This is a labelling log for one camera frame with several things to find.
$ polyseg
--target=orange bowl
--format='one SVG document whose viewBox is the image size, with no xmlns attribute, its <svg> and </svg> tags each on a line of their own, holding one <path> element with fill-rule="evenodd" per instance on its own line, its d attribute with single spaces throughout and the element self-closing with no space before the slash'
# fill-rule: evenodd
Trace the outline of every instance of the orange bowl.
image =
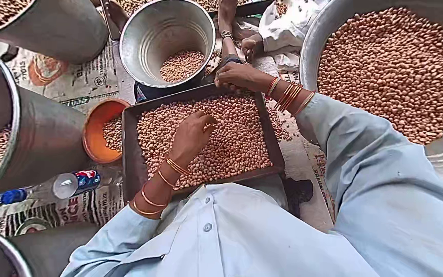
<svg viewBox="0 0 443 277">
<path fill-rule="evenodd" d="M 90 159 L 100 164 L 120 159 L 122 152 L 105 146 L 102 128 L 104 123 L 122 116 L 123 110 L 129 106 L 131 105 L 122 99 L 111 98 L 100 102 L 90 112 L 83 129 L 83 147 Z"/>
</svg>

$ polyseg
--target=blue bottle cap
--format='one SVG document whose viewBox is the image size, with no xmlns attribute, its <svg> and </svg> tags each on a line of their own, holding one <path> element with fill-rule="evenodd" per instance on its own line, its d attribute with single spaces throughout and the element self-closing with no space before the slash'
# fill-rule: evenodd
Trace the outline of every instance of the blue bottle cap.
<svg viewBox="0 0 443 277">
<path fill-rule="evenodd" d="M 1 203 L 4 205 L 17 203 L 27 198 L 27 191 L 23 188 L 13 189 L 0 195 Z"/>
</svg>

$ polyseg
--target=hand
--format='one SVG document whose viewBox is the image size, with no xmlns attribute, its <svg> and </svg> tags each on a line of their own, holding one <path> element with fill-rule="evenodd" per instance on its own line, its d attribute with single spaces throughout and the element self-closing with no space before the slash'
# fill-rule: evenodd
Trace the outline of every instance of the hand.
<svg viewBox="0 0 443 277">
<path fill-rule="evenodd" d="M 225 86 L 235 91 L 247 88 L 250 91 L 266 92 L 274 77 L 250 65 L 229 62 L 215 76 L 217 87 Z"/>
<path fill-rule="evenodd" d="M 257 55 L 264 53 L 262 36 L 260 34 L 255 34 L 243 39 L 242 52 L 246 56 L 246 61 L 252 63 Z"/>
<path fill-rule="evenodd" d="M 179 166 L 186 168 L 209 142 L 210 135 L 215 129 L 213 125 L 217 123 L 214 117 L 202 111 L 188 116 L 177 128 L 169 157 Z"/>
</svg>

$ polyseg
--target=bracelet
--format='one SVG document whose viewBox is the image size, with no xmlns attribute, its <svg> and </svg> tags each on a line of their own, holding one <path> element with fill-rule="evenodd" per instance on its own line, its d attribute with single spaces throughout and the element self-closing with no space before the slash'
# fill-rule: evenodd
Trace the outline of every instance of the bracelet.
<svg viewBox="0 0 443 277">
<path fill-rule="evenodd" d="M 157 173 L 158 173 L 158 175 L 160 175 L 160 178 L 162 178 L 162 180 L 163 180 L 165 183 L 167 183 L 167 185 L 169 185 L 169 186 L 175 188 L 175 185 L 172 185 L 171 182 L 169 182 L 165 177 L 163 177 L 163 174 L 160 172 L 160 170 L 158 170 Z"/>
<path fill-rule="evenodd" d="M 140 214 L 144 214 L 144 215 L 153 215 L 153 214 L 157 214 L 157 213 L 163 211 L 163 209 L 160 210 L 160 211 L 154 211 L 154 212 L 146 212 L 146 211 L 142 211 L 142 210 L 138 209 L 138 207 L 136 207 L 136 202 L 134 201 L 134 199 L 133 199 L 131 202 L 132 202 L 132 205 L 133 205 L 133 207 L 132 207 L 133 210 L 135 210 L 136 212 L 138 212 L 138 213 L 140 213 Z"/>
<path fill-rule="evenodd" d="M 184 174 L 184 175 L 190 174 L 190 172 L 187 169 L 180 167 L 178 164 L 175 163 L 175 161 L 173 161 L 170 158 L 167 158 L 167 163 L 179 174 Z"/>
<path fill-rule="evenodd" d="M 221 32 L 220 37 L 222 38 L 221 41 L 223 41 L 226 37 L 230 37 L 233 41 L 233 36 L 232 33 L 230 31 L 224 30 Z"/>
<path fill-rule="evenodd" d="M 279 106 L 281 106 L 281 103 L 285 100 L 285 98 L 287 97 L 288 91 L 293 87 L 293 84 L 290 83 L 290 85 L 288 85 L 285 89 L 285 91 L 283 92 L 283 95 L 281 96 L 281 98 L 276 102 L 275 105 L 275 110 L 279 110 Z"/>
<path fill-rule="evenodd" d="M 296 116 L 299 112 L 301 112 L 310 103 L 312 98 L 314 98 L 315 94 L 316 94 L 316 91 L 312 91 L 311 94 L 309 94 L 309 96 L 307 96 L 307 98 L 305 98 L 304 102 L 302 102 L 300 107 L 298 107 L 297 112 L 294 113 L 292 116 Z"/>
<path fill-rule="evenodd" d="M 293 103 L 293 101 L 295 100 L 295 98 L 298 96 L 298 94 L 302 91 L 302 87 L 297 85 L 297 88 L 295 89 L 295 91 L 293 92 L 293 94 L 290 95 L 290 98 L 288 99 L 288 101 L 286 102 L 284 107 L 281 107 L 282 110 L 287 110 L 288 107 Z"/>
<path fill-rule="evenodd" d="M 278 85 L 278 82 L 280 82 L 281 78 L 280 77 L 275 77 L 273 79 L 273 81 L 271 82 L 269 88 L 268 88 L 268 92 L 266 93 L 267 97 L 270 97 L 271 93 L 273 92 L 273 90 L 276 88 L 276 85 Z"/>
<path fill-rule="evenodd" d="M 155 207 L 166 207 L 167 205 L 159 205 L 159 204 L 155 204 L 153 202 L 150 201 L 150 199 L 148 199 L 145 195 L 145 192 L 143 190 L 141 190 L 141 195 L 143 196 L 143 198 L 145 199 L 146 203 L 155 206 Z"/>
<path fill-rule="evenodd" d="M 293 99 L 295 99 L 295 96 L 300 92 L 299 88 L 300 87 L 296 83 L 293 83 L 293 88 L 289 90 L 288 97 L 286 97 L 285 101 L 280 106 L 280 112 L 286 110 Z"/>
</svg>

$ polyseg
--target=woman's right hand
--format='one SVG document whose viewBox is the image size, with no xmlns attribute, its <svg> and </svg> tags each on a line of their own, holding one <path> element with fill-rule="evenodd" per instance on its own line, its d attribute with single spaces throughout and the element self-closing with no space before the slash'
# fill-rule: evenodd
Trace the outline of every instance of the woman's right hand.
<svg viewBox="0 0 443 277">
<path fill-rule="evenodd" d="M 177 128 L 169 158 L 186 168 L 210 141 L 210 135 L 217 123 L 214 117 L 202 111 L 188 116 Z"/>
<path fill-rule="evenodd" d="M 266 92 L 274 77 L 250 65 L 229 62 L 215 76 L 217 87 L 225 86 L 235 91 L 247 88 L 250 91 Z"/>
</svg>

